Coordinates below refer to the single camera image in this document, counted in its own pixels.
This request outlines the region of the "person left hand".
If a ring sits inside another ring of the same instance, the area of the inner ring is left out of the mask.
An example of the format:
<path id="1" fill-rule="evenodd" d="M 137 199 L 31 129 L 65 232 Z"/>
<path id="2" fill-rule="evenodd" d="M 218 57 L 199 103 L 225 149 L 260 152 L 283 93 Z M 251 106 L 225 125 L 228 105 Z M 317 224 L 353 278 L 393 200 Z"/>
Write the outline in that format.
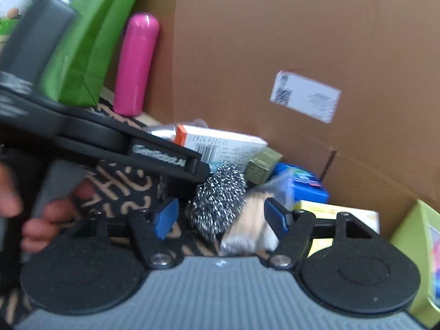
<path id="1" fill-rule="evenodd" d="M 22 252 L 34 254 L 47 247 L 60 234 L 64 224 L 81 217 L 81 204 L 94 195 L 94 186 L 87 179 L 83 168 L 70 171 L 68 178 L 74 181 L 68 191 L 54 197 L 39 196 L 31 216 L 22 226 L 20 248 Z M 24 211 L 24 203 L 17 190 L 13 170 L 1 164 L 1 217 L 14 218 Z"/>

